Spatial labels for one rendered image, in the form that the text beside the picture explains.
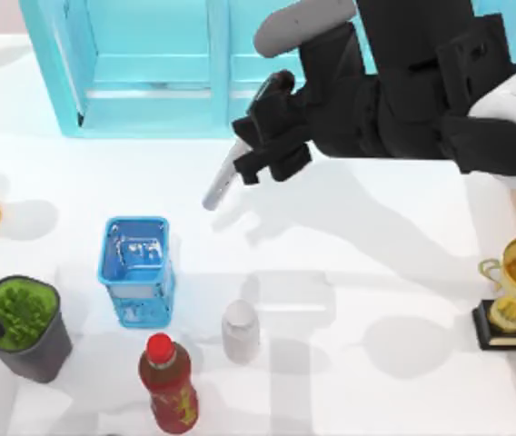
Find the white bottle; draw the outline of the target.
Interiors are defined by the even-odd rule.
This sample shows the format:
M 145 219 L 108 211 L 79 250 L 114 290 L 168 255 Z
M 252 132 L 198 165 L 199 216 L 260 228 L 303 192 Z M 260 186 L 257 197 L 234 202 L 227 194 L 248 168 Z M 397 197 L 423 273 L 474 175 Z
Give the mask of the white bottle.
M 231 302 L 222 317 L 222 340 L 226 356 L 235 363 L 252 361 L 260 348 L 257 311 L 245 300 Z

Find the red capped brown bottle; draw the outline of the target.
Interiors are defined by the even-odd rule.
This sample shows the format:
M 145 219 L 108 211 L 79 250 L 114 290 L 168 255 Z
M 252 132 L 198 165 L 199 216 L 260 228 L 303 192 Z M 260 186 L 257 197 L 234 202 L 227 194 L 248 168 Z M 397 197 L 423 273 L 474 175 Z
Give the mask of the red capped brown bottle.
M 163 332 L 147 340 L 138 364 L 143 386 L 158 427 L 169 434 L 190 431 L 199 418 L 189 352 Z

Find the grey pot with green plant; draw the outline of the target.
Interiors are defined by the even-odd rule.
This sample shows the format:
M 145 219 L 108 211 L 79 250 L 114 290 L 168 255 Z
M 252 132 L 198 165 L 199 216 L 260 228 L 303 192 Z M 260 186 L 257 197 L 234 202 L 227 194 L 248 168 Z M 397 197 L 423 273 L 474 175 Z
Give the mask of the grey pot with green plant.
M 1 279 L 0 323 L 0 360 L 27 380 L 54 381 L 73 349 L 56 288 L 23 275 Z

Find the pale grey bar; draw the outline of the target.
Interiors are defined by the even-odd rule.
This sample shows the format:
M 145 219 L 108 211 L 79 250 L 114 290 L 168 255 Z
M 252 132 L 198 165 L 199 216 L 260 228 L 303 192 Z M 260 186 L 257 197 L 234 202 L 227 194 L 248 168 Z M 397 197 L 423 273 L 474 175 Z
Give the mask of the pale grey bar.
M 246 152 L 247 147 L 245 142 L 237 138 L 203 197 L 202 206 L 204 209 L 214 211 L 218 207 L 237 177 L 234 161 Z

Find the blue plastic basket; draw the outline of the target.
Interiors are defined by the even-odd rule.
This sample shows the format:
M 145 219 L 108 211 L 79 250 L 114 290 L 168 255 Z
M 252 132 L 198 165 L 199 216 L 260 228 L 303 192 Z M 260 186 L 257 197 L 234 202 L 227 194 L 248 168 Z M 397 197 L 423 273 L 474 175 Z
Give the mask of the blue plastic basket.
M 161 216 L 113 217 L 105 225 L 98 279 L 125 328 L 163 329 L 172 320 L 169 230 Z

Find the pale grey rounded box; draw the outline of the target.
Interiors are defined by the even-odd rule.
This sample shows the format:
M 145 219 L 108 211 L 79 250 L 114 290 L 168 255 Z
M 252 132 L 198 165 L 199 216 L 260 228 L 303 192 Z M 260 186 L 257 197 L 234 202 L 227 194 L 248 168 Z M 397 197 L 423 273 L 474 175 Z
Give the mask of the pale grey rounded box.
M 262 57 L 274 58 L 350 21 L 356 14 L 353 0 L 298 0 L 262 21 L 253 46 Z

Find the light blue rack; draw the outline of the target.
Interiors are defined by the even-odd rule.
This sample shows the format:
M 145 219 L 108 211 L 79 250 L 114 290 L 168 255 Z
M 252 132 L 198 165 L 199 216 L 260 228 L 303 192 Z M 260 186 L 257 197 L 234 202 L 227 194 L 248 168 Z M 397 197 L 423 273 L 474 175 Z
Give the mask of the light blue rack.
M 471 0 L 500 13 L 516 62 L 516 0 Z M 62 131 L 93 137 L 236 136 L 267 77 L 304 84 L 297 50 L 265 58 L 253 37 L 291 0 L 21 0 Z

